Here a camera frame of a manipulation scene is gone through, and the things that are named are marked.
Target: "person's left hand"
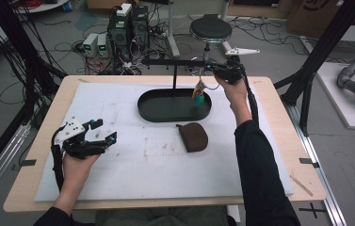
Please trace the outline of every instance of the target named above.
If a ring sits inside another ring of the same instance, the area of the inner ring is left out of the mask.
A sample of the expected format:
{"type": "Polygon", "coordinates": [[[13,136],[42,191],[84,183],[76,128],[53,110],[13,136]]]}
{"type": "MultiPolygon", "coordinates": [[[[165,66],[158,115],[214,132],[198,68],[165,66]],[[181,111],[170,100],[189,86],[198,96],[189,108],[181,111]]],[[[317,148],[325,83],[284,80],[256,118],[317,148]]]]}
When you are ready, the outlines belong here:
{"type": "Polygon", "coordinates": [[[92,155],[86,159],[71,157],[67,153],[63,157],[64,182],[62,189],[68,187],[82,187],[89,177],[94,162],[100,157],[99,154],[92,155]]]}
{"type": "Polygon", "coordinates": [[[68,215],[71,214],[74,203],[89,177],[89,171],[99,157],[100,155],[97,154],[86,159],[78,159],[65,153],[63,157],[64,182],[54,207],[63,210],[68,215]]]}

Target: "white device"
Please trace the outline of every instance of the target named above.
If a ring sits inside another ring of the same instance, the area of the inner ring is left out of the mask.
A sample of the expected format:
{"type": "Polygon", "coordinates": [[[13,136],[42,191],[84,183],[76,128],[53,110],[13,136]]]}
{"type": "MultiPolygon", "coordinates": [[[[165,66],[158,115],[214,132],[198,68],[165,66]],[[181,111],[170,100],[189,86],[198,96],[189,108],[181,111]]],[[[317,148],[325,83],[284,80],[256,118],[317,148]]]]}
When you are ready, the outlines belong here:
{"type": "Polygon", "coordinates": [[[239,56],[239,55],[249,55],[249,54],[259,54],[260,50],[251,50],[251,49],[241,49],[234,48],[225,53],[227,56],[239,56]]]}
{"type": "Polygon", "coordinates": [[[65,128],[63,130],[59,131],[59,133],[56,135],[55,142],[56,143],[61,143],[65,141],[66,139],[70,137],[74,137],[78,134],[81,134],[85,132],[86,130],[84,129],[83,125],[77,120],[77,119],[71,119],[70,121],[67,122],[65,125],[65,128]]]}
{"type": "Polygon", "coordinates": [[[125,17],[127,16],[130,10],[131,10],[131,4],[123,3],[121,4],[121,9],[119,9],[116,12],[116,15],[125,17]]]}
{"type": "Polygon", "coordinates": [[[98,34],[89,34],[83,42],[83,47],[87,57],[96,57],[98,54],[98,34]]]}
{"type": "Polygon", "coordinates": [[[98,52],[100,57],[110,56],[110,43],[107,38],[107,33],[98,35],[98,52]]]}

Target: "black metal stand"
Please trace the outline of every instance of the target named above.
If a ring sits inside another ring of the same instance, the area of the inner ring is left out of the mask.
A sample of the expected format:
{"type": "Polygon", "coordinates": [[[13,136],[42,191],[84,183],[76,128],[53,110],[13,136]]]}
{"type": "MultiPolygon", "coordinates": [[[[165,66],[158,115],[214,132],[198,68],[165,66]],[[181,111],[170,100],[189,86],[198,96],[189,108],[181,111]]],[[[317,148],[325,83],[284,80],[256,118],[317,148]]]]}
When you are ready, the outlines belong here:
{"type": "Polygon", "coordinates": [[[303,92],[299,126],[305,136],[309,136],[307,132],[307,120],[313,79],[318,69],[332,52],[335,45],[345,35],[354,20],[355,0],[346,0],[303,66],[296,73],[274,84],[274,87],[279,89],[291,83],[288,91],[281,96],[282,101],[288,105],[295,105],[298,97],[303,92]]]}
{"type": "Polygon", "coordinates": [[[199,60],[182,60],[182,59],[142,59],[142,64],[148,65],[148,69],[150,65],[173,65],[174,73],[173,73],[173,90],[176,89],[177,83],[177,66],[186,66],[186,67],[204,67],[205,61],[199,60]]]}

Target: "power supply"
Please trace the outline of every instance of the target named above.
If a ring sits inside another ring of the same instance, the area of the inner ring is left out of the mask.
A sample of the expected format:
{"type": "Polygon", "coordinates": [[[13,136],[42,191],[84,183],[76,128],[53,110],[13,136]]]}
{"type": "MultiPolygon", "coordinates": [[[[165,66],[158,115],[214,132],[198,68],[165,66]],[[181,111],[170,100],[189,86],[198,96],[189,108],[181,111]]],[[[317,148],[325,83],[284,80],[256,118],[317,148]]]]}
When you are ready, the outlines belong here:
{"type": "Polygon", "coordinates": [[[83,42],[83,47],[87,57],[96,57],[98,54],[98,34],[89,34],[83,42]]]}
{"type": "Polygon", "coordinates": [[[111,41],[112,54],[115,58],[131,61],[130,45],[133,36],[131,10],[128,10],[126,16],[118,16],[116,13],[111,14],[107,27],[107,35],[111,41]]]}
{"type": "Polygon", "coordinates": [[[107,38],[107,33],[98,35],[98,51],[100,57],[109,57],[110,56],[110,43],[107,38]]]}
{"type": "Polygon", "coordinates": [[[133,8],[133,28],[136,41],[136,47],[145,49],[150,47],[150,40],[148,37],[148,7],[136,6],[133,8]]]}

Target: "gray floor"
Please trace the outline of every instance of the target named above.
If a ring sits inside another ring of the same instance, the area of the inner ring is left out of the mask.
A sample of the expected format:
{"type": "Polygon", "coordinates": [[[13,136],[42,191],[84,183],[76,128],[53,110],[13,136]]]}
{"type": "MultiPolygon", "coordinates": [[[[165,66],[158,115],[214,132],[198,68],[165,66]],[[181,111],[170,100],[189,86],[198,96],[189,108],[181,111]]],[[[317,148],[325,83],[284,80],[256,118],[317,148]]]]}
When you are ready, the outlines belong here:
{"type": "MultiPolygon", "coordinates": [[[[54,9],[51,11],[37,13],[34,15],[37,21],[43,23],[56,23],[60,21],[71,21],[69,24],[44,25],[38,24],[38,30],[48,50],[52,50],[52,55],[58,59],[58,63],[68,74],[82,74],[83,61],[80,56],[67,52],[55,51],[55,48],[69,48],[68,44],[59,43],[67,42],[73,43],[77,40],[82,40],[83,35],[90,32],[105,31],[107,24],[106,15],[100,13],[92,13],[91,11],[80,8],[71,13],[66,13],[61,9],[54,9]]],[[[182,17],[175,20],[178,27],[179,24],[183,26],[176,32],[176,34],[188,34],[189,17],[182,17]]],[[[280,32],[281,37],[287,34],[284,29],[284,22],[278,22],[281,27],[270,24],[268,29],[270,32],[280,32]]],[[[280,81],[288,75],[296,72],[303,62],[306,60],[304,55],[304,48],[298,40],[289,39],[288,42],[295,46],[298,55],[295,53],[291,45],[275,45],[265,42],[264,40],[257,40],[262,38],[262,33],[259,28],[254,30],[250,26],[244,26],[248,29],[248,33],[235,29],[229,40],[229,43],[234,47],[260,49],[261,53],[258,55],[242,56],[241,61],[247,69],[247,74],[250,76],[267,76],[273,82],[280,81]]],[[[271,40],[278,36],[266,33],[266,28],[263,27],[265,36],[271,40]]],[[[179,46],[182,59],[191,59],[192,57],[201,56],[204,44],[200,41],[193,40],[189,36],[177,35],[177,45],[179,46]]],[[[350,61],[355,57],[355,47],[353,43],[340,43],[331,54],[334,59],[329,58],[330,61],[342,60],[350,61]]],[[[211,57],[218,61],[223,61],[224,56],[221,53],[221,48],[212,45],[211,57]]],[[[172,69],[166,70],[163,66],[152,66],[150,70],[143,69],[143,74],[172,74],[172,69]]],[[[184,69],[179,69],[179,74],[186,74],[184,69]]],[[[0,54],[0,94],[11,84],[17,82],[15,76],[12,75],[11,69],[6,60],[0,54]]],[[[22,86],[19,84],[7,89],[1,97],[4,102],[15,103],[22,100],[22,86]]],[[[19,111],[21,104],[6,105],[0,102],[0,136],[7,128],[10,121],[19,111]]],[[[0,225],[17,224],[17,225],[31,225],[42,213],[29,214],[9,214],[4,212],[2,205],[8,192],[17,176],[17,171],[12,170],[13,164],[17,163],[22,151],[27,147],[30,140],[33,139],[36,131],[31,132],[31,136],[26,141],[24,146],[16,155],[8,170],[0,179],[0,225]]],[[[355,130],[347,129],[333,105],[325,90],[321,87],[317,79],[314,81],[314,88],[312,92],[311,109],[309,114],[309,134],[315,146],[315,150],[320,158],[320,163],[327,174],[331,188],[335,194],[339,206],[342,209],[347,225],[355,225],[355,130]]],[[[316,209],[325,209],[322,202],[314,202],[316,209]]],[[[323,212],[318,212],[314,215],[313,212],[300,211],[300,208],[311,208],[308,202],[295,202],[294,207],[299,215],[302,225],[331,225],[328,220],[328,215],[323,212]]],[[[245,211],[240,206],[242,219],[245,218],[245,211]]],[[[93,221],[93,211],[78,211],[76,213],[77,219],[93,221]]]]}

